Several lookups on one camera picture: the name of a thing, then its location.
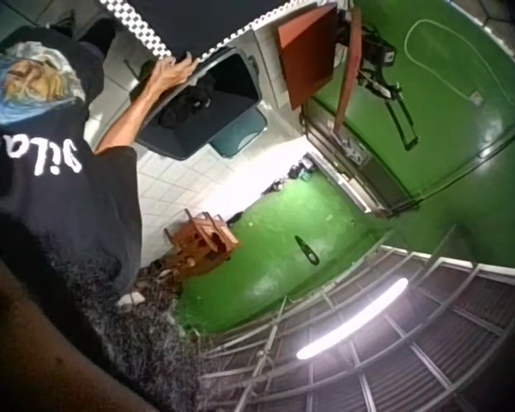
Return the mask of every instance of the person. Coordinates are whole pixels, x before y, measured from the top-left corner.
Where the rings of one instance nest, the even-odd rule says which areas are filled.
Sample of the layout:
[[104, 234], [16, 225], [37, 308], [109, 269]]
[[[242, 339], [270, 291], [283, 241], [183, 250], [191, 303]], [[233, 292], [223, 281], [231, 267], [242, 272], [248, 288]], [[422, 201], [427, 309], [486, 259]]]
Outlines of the person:
[[97, 367], [159, 409], [193, 410], [194, 354], [162, 319], [122, 315], [115, 302], [140, 264], [130, 145], [148, 111], [197, 61], [158, 61], [93, 152], [84, 125], [118, 26], [100, 19], [76, 40], [70, 23], [22, 27], [0, 43], [0, 260]]

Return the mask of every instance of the fluorescent light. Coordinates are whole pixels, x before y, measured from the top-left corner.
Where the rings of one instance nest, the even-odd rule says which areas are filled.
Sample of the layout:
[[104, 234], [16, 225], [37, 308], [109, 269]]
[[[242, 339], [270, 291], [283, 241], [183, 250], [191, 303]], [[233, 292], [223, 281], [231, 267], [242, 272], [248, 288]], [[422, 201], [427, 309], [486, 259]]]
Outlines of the fluorescent light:
[[337, 329], [324, 335], [313, 343], [308, 344], [297, 353], [298, 359], [309, 359], [320, 354], [328, 348], [341, 342], [343, 339], [355, 333], [362, 326], [378, 316], [387, 306], [389, 306], [408, 286], [408, 279], [399, 279], [393, 286], [387, 289], [374, 302], [365, 307], [361, 312], [353, 316]]

